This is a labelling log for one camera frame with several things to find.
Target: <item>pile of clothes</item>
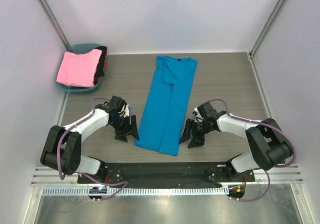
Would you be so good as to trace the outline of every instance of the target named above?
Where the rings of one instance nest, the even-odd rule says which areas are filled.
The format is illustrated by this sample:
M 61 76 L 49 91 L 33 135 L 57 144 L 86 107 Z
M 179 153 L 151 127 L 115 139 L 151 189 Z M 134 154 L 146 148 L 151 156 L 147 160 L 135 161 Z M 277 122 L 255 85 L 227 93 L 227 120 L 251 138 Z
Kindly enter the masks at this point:
M 105 75 L 106 55 L 105 46 L 84 54 L 65 52 L 56 81 L 69 87 L 94 87 Z

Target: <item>blue garment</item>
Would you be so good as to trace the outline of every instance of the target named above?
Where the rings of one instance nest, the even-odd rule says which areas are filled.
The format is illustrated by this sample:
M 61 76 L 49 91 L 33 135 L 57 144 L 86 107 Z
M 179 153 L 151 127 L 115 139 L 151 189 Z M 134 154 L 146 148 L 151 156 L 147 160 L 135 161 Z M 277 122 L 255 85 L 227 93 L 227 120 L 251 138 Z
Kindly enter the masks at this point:
M 176 156 L 197 61 L 158 56 L 156 63 L 135 145 Z

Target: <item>shiny gray floor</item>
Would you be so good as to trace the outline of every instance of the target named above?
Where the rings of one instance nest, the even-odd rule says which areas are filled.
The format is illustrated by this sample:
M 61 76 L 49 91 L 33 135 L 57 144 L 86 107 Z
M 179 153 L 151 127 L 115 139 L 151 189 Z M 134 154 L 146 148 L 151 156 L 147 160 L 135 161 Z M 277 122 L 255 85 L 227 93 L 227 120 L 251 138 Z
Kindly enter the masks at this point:
M 249 185 L 246 198 L 266 185 Z M 226 196 L 121 197 L 101 203 L 85 197 L 42 197 L 36 224 L 302 224 L 290 185 L 272 185 L 266 197 L 237 203 Z M 54 210 L 68 211 L 66 214 Z
M 145 108 L 154 70 L 156 54 L 111 55 L 105 68 L 105 77 L 99 90 L 92 94 L 70 94 L 62 124 L 76 121 L 91 110 L 93 97 L 122 97 L 132 106 L 132 114 L 139 123 Z M 230 111 L 251 119 L 265 118 L 252 68 L 245 53 L 174 54 L 192 57 L 198 67 L 189 99 L 186 118 L 203 102 L 212 98 L 224 99 Z M 218 111 L 224 107 L 215 103 Z M 107 162 L 201 162 L 226 161 L 249 150 L 246 140 L 228 133 L 212 132 L 206 135 L 205 145 L 188 149 L 180 145 L 177 157 L 138 148 L 129 137 L 128 143 L 114 140 L 111 127 L 101 128 L 82 145 L 82 154 Z

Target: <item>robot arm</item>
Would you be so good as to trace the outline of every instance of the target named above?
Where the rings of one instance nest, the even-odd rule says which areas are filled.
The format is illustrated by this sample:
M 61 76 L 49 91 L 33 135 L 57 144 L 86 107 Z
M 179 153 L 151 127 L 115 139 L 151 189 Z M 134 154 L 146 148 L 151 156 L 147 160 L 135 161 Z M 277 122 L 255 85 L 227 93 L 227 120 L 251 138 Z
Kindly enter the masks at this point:
M 192 134 L 193 138 L 188 148 L 204 145 L 205 134 L 213 130 L 233 133 L 248 140 L 250 152 L 235 156 L 226 162 L 229 176 L 255 168 L 267 171 L 293 155 L 293 148 L 287 139 L 273 129 L 257 124 L 266 123 L 280 129 L 273 119 L 245 122 L 232 114 L 228 115 L 225 111 L 217 112 L 210 103 L 195 108 L 193 114 L 195 118 L 186 121 L 180 139 L 182 143 Z
M 127 135 L 132 135 L 139 139 L 137 131 L 136 116 L 131 116 L 127 103 L 116 96 L 110 102 L 98 104 L 94 110 L 64 127 L 53 126 L 47 136 L 47 140 L 41 155 L 41 163 L 47 167 L 58 169 L 57 147 L 63 133 L 72 128 L 62 143 L 66 143 L 61 149 L 60 162 L 62 172 L 66 175 L 73 173 L 88 173 L 94 175 L 99 180 L 105 176 L 105 163 L 101 160 L 81 155 L 82 142 L 94 133 L 97 129 L 111 125 L 114 127 L 115 139 L 127 142 Z

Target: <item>gray wood tabletop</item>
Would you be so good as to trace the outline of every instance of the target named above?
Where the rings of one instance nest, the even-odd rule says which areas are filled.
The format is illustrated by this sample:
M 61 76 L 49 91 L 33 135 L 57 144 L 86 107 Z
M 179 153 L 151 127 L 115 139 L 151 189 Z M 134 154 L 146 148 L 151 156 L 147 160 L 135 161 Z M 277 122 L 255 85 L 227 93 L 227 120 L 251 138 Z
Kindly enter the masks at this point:
M 168 54 L 173 57 L 191 57 L 198 60 L 197 71 L 185 118 L 203 102 L 224 99 L 230 112 L 250 119 L 266 117 L 256 81 L 245 53 L 197 53 Z M 99 89 L 91 94 L 70 94 L 66 103 L 62 124 L 74 122 L 90 112 L 93 97 L 123 98 L 137 116 L 137 126 L 145 108 L 150 90 L 156 57 L 158 54 L 110 55 Z M 224 109 L 213 103 L 217 111 Z M 208 162 L 226 161 L 249 150 L 247 141 L 230 133 L 211 132 L 205 137 L 205 145 L 188 149 L 188 142 L 180 145 L 177 157 L 145 150 L 114 139 L 114 129 L 97 130 L 82 144 L 82 154 L 106 162 Z

